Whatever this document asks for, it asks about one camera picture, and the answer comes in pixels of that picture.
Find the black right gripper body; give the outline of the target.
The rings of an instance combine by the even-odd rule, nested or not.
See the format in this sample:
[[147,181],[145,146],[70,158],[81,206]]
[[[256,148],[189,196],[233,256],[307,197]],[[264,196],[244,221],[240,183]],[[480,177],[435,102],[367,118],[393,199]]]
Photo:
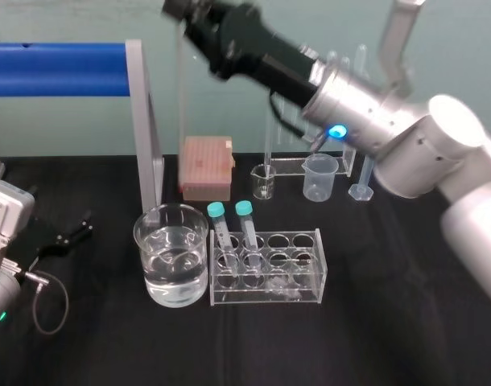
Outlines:
[[210,59],[214,75],[222,80],[247,76],[300,108],[313,98],[312,69],[319,59],[267,27],[259,8],[215,2],[210,19],[217,25],[217,50]]

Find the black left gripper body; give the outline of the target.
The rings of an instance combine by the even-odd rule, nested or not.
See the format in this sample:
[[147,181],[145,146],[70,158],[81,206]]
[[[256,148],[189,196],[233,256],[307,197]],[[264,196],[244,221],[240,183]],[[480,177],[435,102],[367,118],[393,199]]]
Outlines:
[[27,226],[8,244],[6,259],[16,264],[15,277],[24,278],[37,261],[65,254],[68,234],[45,220],[32,217]]

